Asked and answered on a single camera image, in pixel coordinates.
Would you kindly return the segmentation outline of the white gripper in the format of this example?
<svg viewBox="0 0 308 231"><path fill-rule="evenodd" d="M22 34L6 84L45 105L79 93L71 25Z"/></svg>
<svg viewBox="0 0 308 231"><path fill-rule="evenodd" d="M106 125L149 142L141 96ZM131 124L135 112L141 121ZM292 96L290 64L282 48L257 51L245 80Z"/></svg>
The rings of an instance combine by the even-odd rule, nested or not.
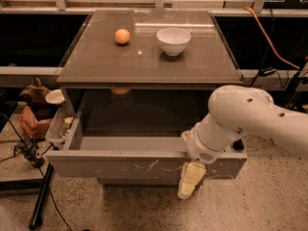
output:
<svg viewBox="0 0 308 231"><path fill-rule="evenodd" d="M181 138L187 146L187 153L196 162L184 163L178 185L178 197L188 199L206 173L204 165L212 164L231 144L231 140L216 123L198 122Z"/></svg>

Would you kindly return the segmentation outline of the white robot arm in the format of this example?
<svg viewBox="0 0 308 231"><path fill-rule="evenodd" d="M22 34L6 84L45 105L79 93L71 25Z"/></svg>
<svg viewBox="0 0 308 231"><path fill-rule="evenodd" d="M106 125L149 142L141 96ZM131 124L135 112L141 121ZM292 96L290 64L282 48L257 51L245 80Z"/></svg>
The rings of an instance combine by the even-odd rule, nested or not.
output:
<svg viewBox="0 0 308 231"><path fill-rule="evenodd" d="M181 171L178 197L191 197L205 176L205 167L224 149L247 134L271 140L308 159L308 115L281 108L264 90L227 85L214 90L208 114L182 134L192 159Z"/></svg>

